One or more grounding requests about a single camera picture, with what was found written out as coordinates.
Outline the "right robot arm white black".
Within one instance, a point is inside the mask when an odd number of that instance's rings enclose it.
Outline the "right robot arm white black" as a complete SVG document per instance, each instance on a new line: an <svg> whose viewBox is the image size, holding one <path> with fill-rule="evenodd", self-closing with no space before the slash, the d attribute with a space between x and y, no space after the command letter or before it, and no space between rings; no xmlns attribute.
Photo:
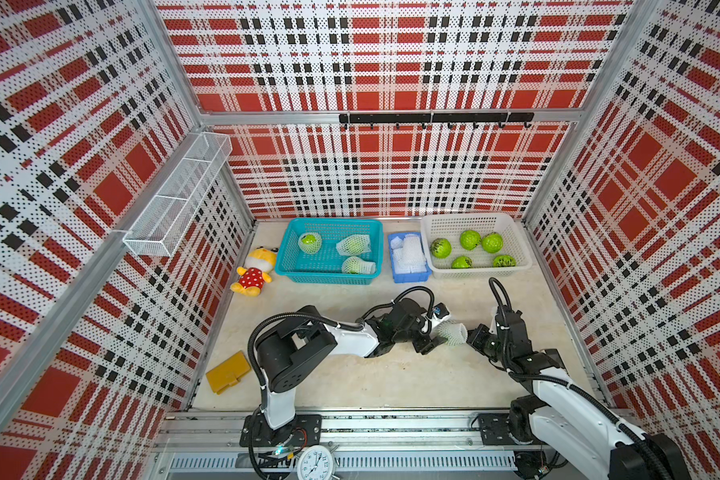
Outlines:
<svg viewBox="0 0 720 480"><path fill-rule="evenodd" d="M579 386L551 349L535 350L522 313L504 285L488 280L497 303L495 326L480 324L467 344L528 394L512 402L509 434L518 444L538 440L589 479L689 479L679 446L649 434Z"/></svg>

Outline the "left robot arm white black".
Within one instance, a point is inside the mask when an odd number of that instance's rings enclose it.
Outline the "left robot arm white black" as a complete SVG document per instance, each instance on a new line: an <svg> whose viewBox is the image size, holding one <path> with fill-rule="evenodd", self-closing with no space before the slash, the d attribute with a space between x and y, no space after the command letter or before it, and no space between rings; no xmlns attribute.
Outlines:
<svg viewBox="0 0 720 480"><path fill-rule="evenodd" d="M261 397L253 418L275 431L288 426L296 418L296 388L327 357L373 359L403 343L426 355L443 343L434 330L450 318L431 289L416 285L371 307L354 323L325 317L313 305L263 320L246 347Z"/></svg>

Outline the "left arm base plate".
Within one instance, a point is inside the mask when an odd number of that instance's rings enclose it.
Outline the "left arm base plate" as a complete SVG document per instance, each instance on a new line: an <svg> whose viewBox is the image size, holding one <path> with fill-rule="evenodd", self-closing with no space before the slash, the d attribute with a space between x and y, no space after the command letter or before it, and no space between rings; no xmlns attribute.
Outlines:
<svg viewBox="0 0 720 480"><path fill-rule="evenodd" d="M258 411L245 418L239 444L241 447L305 447L320 443L323 417L317 414L296 415L292 421L273 429Z"/></svg>

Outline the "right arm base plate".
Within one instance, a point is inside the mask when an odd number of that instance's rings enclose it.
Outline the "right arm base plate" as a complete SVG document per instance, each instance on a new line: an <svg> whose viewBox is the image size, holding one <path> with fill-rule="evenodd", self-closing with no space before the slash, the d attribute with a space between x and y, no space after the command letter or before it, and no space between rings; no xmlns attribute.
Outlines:
<svg viewBox="0 0 720 480"><path fill-rule="evenodd" d="M512 412L487 412L476 417L484 446L539 446L542 444L530 428Z"/></svg>

